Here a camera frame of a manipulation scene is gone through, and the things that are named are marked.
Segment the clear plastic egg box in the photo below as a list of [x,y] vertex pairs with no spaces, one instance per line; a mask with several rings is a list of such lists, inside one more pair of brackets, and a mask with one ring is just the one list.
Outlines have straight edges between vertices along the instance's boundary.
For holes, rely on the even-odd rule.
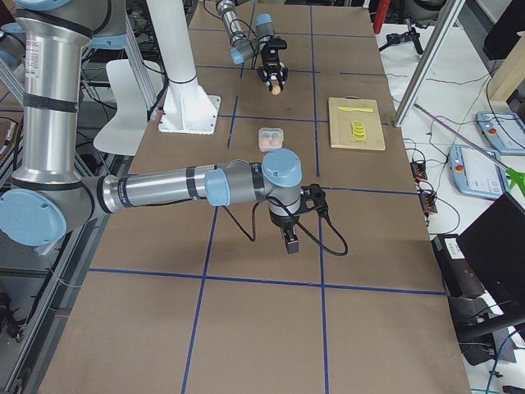
[[263,147],[262,146],[262,140],[263,139],[270,139],[271,142],[273,139],[279,139],[282,141],[282,146],[284,142],[284,131],[281,128],[271,128],[271,127],[262,127],[258,130],[258,148],[261,152],[270,152],[276,149],[280,148],[269,146],[269,147]]

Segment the bamboo cutting board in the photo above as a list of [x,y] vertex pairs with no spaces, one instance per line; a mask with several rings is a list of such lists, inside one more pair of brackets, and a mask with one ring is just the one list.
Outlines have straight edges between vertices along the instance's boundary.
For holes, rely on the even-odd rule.
[[362,98],[328,99],[332,148],[385,151],[377,102]]

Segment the yellow plastic knife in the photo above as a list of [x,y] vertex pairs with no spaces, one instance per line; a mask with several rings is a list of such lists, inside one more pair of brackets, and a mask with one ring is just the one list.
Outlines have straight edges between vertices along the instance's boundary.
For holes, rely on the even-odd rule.
[[355,107],[344,107],[344,106],[337,106],[338,110],[342,112],[364,112],[364,113],[373,113],[373,108],[355,108]]

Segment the blue teach pendant near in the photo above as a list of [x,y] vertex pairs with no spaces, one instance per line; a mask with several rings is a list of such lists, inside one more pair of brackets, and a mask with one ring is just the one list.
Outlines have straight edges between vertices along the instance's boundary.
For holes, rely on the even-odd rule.
[[510,192],[504,170],[472,146],[453,144],[449,160],[454,184],[461,194],[496,200]]

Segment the blue teach pendant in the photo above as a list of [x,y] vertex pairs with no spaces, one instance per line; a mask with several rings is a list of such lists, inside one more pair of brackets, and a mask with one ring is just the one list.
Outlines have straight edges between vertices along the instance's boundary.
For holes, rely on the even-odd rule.
[[496,200],[510,192],[504,170],[472,146],[453,144],[449,160],[454,184],[461,194]]
[[494,149],[504,155],[524,155],[524,122],[517,113],[480,111],[476,121]]

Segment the black monitor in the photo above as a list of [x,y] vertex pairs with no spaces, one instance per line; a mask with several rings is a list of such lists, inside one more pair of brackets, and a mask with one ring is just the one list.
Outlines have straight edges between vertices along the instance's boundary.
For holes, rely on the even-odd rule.
[[494,201],[457,242],[494,300],[524,306],[524,208],[510,193]]

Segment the blue teach pendant far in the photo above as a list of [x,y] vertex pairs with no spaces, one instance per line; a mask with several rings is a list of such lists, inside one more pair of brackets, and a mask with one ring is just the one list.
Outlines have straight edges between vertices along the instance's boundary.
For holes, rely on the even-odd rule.
[[476,121],[494,149],[504,155],[524,155],[524,122],[517,113],[480,111]]

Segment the grabber stick green tip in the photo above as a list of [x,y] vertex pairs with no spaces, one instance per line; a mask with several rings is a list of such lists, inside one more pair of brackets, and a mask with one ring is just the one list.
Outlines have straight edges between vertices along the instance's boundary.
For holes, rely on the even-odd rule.
[[503,162],[501,162],[499,159],[497,159],[494,156],[491,156],[488,154],[487,151],[485,151],[482,147],[478,146],[477,144],[474,144],[471,140],[467,139],[460,133],[458,133],[454,128],[444,123],[441,119],[439,119],[437,116],[431,114],[428,112],[425,108],[423,108],[418,103],[415,103],[413,105],[416,109],[421,111],[423,114],[430,117],[433,121],[437,122],[440,126],[444,127],[447,131],[450,131],[452,134],[454,134],[457,138],[462,140],[465,144],[470,145],[472,148],[474,148],[476,151],[478,151],[480,154],[484,155],[486,158],[491,160],[497,167],[500,167],[504,170],[504,173],[509,176],[511,182],[510,182],[510,189],[513,189],[515,186],[517,186],[522,194],[525,194],[525,185],[524,185],[524,173],[519,172],[515,170],[512,167],[507,166]]

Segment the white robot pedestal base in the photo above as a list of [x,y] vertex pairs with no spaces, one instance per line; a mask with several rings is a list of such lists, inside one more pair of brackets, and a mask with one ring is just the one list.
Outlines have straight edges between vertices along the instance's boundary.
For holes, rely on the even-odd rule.
[[211,135],[221,98],[200,86],[183,2],[147,2],[168,82],[161,132]]

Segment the aluminium frame post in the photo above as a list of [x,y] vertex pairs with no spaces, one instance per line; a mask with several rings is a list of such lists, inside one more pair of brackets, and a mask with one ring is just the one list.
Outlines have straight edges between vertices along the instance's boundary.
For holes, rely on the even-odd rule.
[[435,60],[442,44],[444,43],[448,31],[456,22],[464,3],[465,0],[449,0],[442,9],[442,13],[434,26],[423,55],[397,108],[393,119],[394,127],[401,127],[409,110],[415,104],[418,92],[422,88],[427,73],[431,68],[431,64]]

